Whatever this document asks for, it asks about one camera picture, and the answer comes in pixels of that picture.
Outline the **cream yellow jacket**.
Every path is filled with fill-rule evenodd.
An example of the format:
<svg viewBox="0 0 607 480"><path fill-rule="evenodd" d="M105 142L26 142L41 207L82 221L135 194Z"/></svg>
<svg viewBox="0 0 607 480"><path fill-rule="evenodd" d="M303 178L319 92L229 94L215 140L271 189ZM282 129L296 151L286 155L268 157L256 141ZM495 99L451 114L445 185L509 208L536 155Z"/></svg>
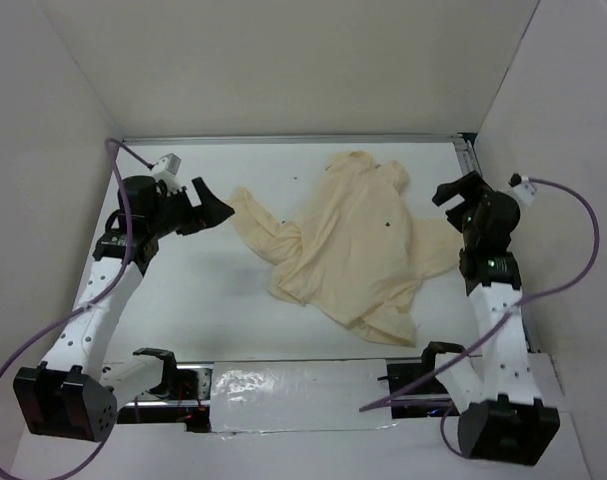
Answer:
<svg viewBox="0 0 607 480"><path fill-rule="evenodd" d="M238 187L230 222L271 264L273 297L312 305L363 340L413 347L414 296L424 281L457 267L463 241L446 219L410 213L402 197L409 182L396 161L341 152L290 220L278 221Z"/></svg>

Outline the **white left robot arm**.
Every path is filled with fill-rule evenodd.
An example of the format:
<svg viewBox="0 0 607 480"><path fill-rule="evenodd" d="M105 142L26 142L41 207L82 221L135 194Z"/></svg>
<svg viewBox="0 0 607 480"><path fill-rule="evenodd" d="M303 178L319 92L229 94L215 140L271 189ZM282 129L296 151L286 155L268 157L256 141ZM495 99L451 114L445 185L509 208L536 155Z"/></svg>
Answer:
<svg viewBox="0 0 607 480"><path fill-rule="evenodd" d="M92 253L90 275L78 314L34 368L17 372L13 389L28 430L41 436L91 442L106 440L119 411L143 393L159 399L179 390L173 352L142 347L109 367L104 359L122 313L142 283L159 241L169 234L192 235L214 228L234 210L200 177L185 188L148 175L124 179L113 211Z"/></svg>

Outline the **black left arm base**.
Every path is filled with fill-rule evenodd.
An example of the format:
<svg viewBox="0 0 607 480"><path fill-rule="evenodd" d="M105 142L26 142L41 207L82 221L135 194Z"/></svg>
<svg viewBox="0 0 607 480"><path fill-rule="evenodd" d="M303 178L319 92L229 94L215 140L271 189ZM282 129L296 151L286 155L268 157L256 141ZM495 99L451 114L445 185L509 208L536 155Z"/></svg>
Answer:
<svg viewBox="0 0 607 480"><path fill-rule="evenodd" d="M182 363L167 393L144 392L118 414L122 425L179 425L209 433L213 363Z"/></svg>

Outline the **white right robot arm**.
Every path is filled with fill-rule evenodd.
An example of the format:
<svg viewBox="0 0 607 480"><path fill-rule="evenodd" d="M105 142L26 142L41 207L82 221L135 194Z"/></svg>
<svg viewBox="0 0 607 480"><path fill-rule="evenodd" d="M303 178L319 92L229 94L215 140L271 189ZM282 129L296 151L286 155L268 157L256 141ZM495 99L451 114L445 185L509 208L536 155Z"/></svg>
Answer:
<svg viewBox="0 0 607 480"><path fill-rule="evenodd" d="M556 408L544 404L529 362L521 309L518 263L509 252L520 206L472 172L438 186L440 206L461 233L459 271L476 316L481 345L476 349L431 342L430 361L419 379L431 392L444 389L459 413L457 441L463 457L534 466L560 428ZM479 353L473 360L472 354Z"/></svg>

